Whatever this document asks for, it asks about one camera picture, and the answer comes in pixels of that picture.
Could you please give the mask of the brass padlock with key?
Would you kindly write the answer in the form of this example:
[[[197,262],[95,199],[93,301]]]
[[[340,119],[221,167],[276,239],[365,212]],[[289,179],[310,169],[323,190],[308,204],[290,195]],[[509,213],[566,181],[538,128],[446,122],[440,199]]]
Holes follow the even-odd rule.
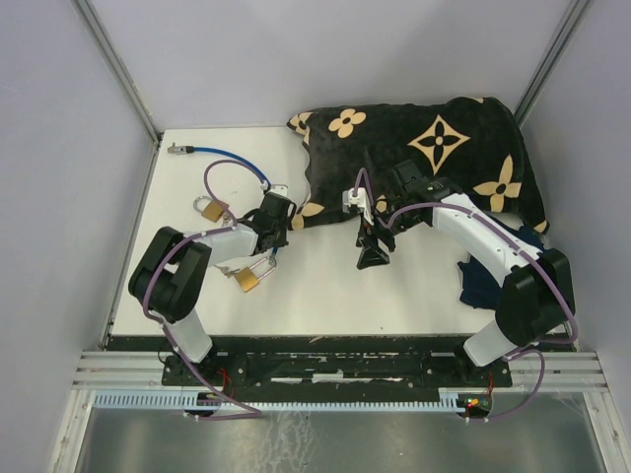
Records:
[[[229,212],[230,207],[225,202],[202,195],[194,199],[192,206],[203,218],[213,223],[220,223],[222,227],[231,227],[234,224],[234,219]]]

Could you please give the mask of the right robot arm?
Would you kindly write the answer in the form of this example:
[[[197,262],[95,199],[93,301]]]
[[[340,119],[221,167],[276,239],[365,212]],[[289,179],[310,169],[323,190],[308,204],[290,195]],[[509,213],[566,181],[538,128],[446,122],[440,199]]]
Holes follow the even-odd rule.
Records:
[[[388,176],[393,192],[384,210],[378,208],[365,169],[342,194],[344,211],[361,217],[358,269],[388,264],[396,236],[425,224],[453,237],[499,286],[493,320],[456,350],[456,380],[476,384],[488,374],[488,365],[549,342],[549,332],[564,323],[571,327],[569,339],[577,339],[572,275],[564,253],[541,250],[512,235],[450,179],[425,177],[411,161],[395,166]]]

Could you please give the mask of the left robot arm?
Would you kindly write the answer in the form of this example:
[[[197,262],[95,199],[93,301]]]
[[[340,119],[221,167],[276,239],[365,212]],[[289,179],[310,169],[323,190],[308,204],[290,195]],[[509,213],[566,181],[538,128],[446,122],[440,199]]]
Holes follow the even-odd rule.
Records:
[[[195,383],[209,383],[218,372],[218,361],[209,354],[211,337],[195,310],[207,269],[287,245],[295,211],[288,197],[269,191],[258,208],[224,228],[187,235],[162,227],[132,272],[128,293],[162,325]]]

